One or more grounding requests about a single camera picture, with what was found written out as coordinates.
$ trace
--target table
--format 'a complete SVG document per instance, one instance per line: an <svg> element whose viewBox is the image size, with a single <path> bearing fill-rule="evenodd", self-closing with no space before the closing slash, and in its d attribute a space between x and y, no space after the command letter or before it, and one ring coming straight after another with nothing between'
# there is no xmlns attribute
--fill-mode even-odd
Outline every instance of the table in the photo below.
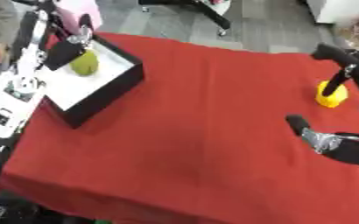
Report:
<svg viewBox="0 0 359 224"><path fill-rule="evenodd" d="M285 123L359 133L352 83L338 108L314 100L335 64L103 36L144 61L144 83L75 130L43 104L1 187L120 224L359 223L359 166L316 155Z"/></svg>

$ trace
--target tennis ball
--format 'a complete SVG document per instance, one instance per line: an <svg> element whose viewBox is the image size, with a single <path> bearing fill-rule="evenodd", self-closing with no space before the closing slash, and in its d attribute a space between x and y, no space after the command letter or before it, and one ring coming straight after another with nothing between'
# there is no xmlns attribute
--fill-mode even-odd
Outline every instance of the tennis ball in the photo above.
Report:
<svg viewBox="0 0 359 224"><path fill-rule="evenodd" d="M98 70L99 61L92 51L87 50L80 57L74 59L70 65L80 76L89 76Z"/></svg>

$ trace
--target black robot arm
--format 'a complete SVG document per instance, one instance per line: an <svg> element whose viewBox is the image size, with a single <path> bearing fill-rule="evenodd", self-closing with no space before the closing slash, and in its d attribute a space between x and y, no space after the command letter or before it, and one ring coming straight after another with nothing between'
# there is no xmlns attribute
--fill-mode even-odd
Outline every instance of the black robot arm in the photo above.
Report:
<svg viewBox="0 0 359 224"><path fill-rule="evenodd" d="M294 134L307 142L316 153L343 163L359 165L359 134L320 133L312 130L300 115L288 115L286 121Z"/></svg>

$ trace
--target chair leg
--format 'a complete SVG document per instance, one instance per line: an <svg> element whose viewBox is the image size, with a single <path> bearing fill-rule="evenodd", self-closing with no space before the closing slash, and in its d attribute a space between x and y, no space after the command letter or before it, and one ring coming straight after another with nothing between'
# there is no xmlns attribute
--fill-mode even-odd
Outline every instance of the chair leg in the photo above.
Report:
<svg viewBox="0 0 359 224"><path fill-rule="evenodd" d="M142 12L149 12L150 11L150 8L146 7L146 6L143 6L141 7L141 11Z"/></svg>
<svg viewBox="0 0 359 224"><path fill-rule="evenodd" d="M217 23L223 30L230 29L231 23L225 17L219 15L216 11L209 8L209 6L205 5L202 1L194 0L193 5L199 11L204 13L204 15L206 15L206 17L210 18L212 21Z"/></svg>

